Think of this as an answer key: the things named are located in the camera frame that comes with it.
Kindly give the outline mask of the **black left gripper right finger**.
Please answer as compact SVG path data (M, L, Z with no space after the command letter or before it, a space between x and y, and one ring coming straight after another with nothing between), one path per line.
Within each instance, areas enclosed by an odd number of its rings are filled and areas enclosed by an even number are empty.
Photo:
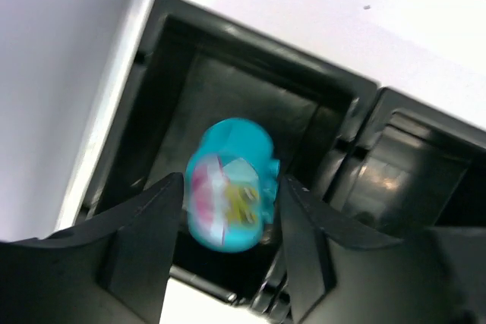
M316 200L287 176L282 247L296 323L483 323L485 231L426 228L400 239Z

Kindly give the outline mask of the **teal lego brick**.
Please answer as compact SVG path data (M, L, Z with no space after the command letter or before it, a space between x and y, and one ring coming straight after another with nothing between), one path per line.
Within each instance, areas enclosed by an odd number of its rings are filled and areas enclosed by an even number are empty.
M254 247L274 220L279 170L259 124L228 118L208 128L184 175L191 236L223 253Z

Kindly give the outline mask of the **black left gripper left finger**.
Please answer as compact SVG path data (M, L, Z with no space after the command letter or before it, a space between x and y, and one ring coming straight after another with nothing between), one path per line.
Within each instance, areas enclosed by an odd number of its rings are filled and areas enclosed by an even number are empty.
M149 189L44 239L1 245L3 323L157 323L184 182Z

